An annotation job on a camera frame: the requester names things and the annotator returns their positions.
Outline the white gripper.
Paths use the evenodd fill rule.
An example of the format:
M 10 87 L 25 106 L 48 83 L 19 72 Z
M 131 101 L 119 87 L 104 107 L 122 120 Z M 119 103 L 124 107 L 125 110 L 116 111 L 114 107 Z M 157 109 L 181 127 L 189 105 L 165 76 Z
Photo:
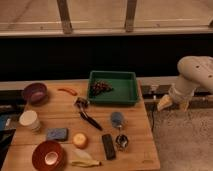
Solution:
M 196 87 L 194 85 L 173 84 L 169 89 L 169 95 L 165 94 L 157 104 L 157 110 L 161 111 L 172 105 L 172 101 L 180 104 L 180 110 L 186 111 L 189 102 L 194 96 Z

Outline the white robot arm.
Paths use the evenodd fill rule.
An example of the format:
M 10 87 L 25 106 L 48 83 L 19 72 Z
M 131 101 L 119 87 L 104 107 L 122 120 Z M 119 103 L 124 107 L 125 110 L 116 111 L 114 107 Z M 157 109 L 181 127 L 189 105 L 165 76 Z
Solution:
M 179 76 L 157 104 L 161 111 L 174 103 L 186 110 L 198 87 L 213 94 L 213 57 L 185 56 L 178 61 Z

